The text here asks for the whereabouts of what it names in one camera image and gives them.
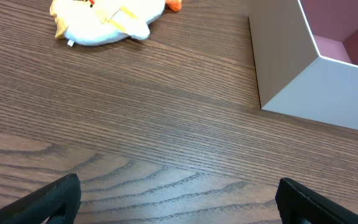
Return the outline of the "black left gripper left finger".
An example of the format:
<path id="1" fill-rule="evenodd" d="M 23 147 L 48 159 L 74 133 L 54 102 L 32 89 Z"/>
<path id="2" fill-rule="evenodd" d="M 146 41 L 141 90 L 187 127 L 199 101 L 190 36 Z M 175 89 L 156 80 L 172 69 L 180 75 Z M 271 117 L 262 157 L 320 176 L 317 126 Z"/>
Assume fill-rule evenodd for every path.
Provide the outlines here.
<path id="1" fill-rule="evenodd" d="M 80 180 L 71 173 L 0 208 L 0 224 L 73 224 L 80 205 Z"/>

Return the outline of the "white box pink interior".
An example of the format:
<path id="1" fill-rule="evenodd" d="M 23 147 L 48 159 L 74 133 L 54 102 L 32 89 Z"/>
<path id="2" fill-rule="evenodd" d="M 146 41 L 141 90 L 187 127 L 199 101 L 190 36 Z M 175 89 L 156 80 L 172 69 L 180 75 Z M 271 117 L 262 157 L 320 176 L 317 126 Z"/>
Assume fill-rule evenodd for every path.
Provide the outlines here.
<path id="1" fill-rule="evenodd" d="M 263 110 L 358 129 L 358 0 L 255 0 Z"/>

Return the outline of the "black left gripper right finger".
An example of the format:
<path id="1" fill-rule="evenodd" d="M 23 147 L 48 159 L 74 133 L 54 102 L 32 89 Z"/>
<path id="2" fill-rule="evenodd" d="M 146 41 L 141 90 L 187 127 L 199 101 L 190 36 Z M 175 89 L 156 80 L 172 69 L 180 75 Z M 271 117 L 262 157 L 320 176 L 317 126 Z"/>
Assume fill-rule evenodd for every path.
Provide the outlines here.
<path id="1" fill-rule="evenodd" d="M 283 224 L 358 224 L 358 215 L 330 199 L 284 177 L 275 196 Z"/>

